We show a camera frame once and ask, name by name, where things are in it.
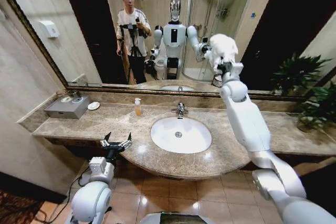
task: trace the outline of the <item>glass shower door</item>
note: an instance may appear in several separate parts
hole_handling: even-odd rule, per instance
[[[198,39],[222,33],[235,38],[236,30],[247,0],[194,0],[190,25],[197,30]],[[197,62],[190,45],[186,45],[183,74],[197,81],[212,81],[213,71],[208,60]]]

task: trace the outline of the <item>tile floor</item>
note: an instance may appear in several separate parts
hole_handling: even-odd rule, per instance
[[[71,197],[79,188],[75,183]],[[113,191],[112,210],[105,216],[105,224],[136,224],[145,215],[159,211],[202,215],[220,224],[282,223],[272,202],[264,200],[258,193],[248,171],[196,182],[181,181],[151,175],[122,161],[110,188]],[[46,202],[41,209],[53,218],[63,206]],[[69,210],[70,205],[54,223],[63,224]]]

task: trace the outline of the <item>man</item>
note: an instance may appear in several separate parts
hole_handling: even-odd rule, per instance
[[[145,41],[143,36],[139,36],[138,31],[134,33],[134,43],[130,36],[130,32],[125,28],[120,28],[120,25],[137,24],[138,29],[142,29],[143,32],[151,36],[151,27],[146,19],[145,14],[134,8],[134,0],[122,0],[125,8],[120,10],[118,13],[118,29],[117,29],[117,54],[120,55],[122,52],[121,39],[122,31],[124,34],[124,42],[127,50],[127,55],[130,62],[130,67],[132,69],[134,78],[137,80],[137,84],[146,82],[146,77],[144,75],[144,61],[147,55],[145,48]]]

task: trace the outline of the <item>silver robot head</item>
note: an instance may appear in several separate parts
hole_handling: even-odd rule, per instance
[[[172,21],[178,21],[181,11],[182,0],[170,0],[170,17]]]

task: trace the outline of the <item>white sink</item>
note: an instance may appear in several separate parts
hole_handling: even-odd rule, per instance
[[[184,85],[166,85],[166,86],[161,87],[161,89],[172,90],[172,91],[178,91],[179,88],[182,88],[182,91],[193,91],[193,90],[195,90],[191,87],[184,86]]]
[[[158,147],[175,153],[198,153],[211,145],[211,134],[207,127],[190,118],[160,119],[151,128],[151,137]]]

